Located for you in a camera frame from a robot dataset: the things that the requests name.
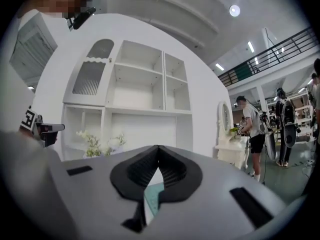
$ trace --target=ceiling light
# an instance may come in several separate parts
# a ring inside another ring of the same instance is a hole
[[[224,69],[222,66],[220,66],[218,63],[217,63],[217,64],[215,64],[215,66],[216,66],[218,69],[222,70],[222,71],[224,71],[224,70],[225,70],[225,69]]]
[[[239,14],[240,14],[240,8],[239,8],[239,6],[237,6],[237,5],[232,5],[232,6],[229,8],[229,13],[230,13],[230,15],[233,16],[233,17],[239,16]]]
[[[251,52],[254,53],[255,50],[254,50],[254,47],[252,46],[252,44],[251,44],[250,41],[248,42],[248,45],[249,45],[249,47],[250,47]]]

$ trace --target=metal railing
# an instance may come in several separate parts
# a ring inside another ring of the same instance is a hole
[[[319,41],[313,29],[308,27],[218,77],[227,87],[285,62],[317,45]]]

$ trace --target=white cabinet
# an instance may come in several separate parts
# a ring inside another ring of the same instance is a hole
[[[84,62],[75,67],[84,68],[83,72],[74,70],[81,81],[76,77],[69,81],[72,90],[66,91],[69,94],[64,102],[72,100],[82,105],[66,104],[64,108],[68,158],[81,158],[74,150],[87,148],[76,135],[80,130],[97,136],[102,145],[123,133],[124,151],[147,145],[192,151],[193,125],[184,62],[143,44],[125,40],[117,45],[110,49],[110,42],[98,41],[85,54]],[[116,59],[110,62],[104,56],[106,52]],[[101,78],[98,87],[93,78]],[[95,102],[89,97],[94,95],[98,96]],[[103,107],[99,107],[104,97]]]

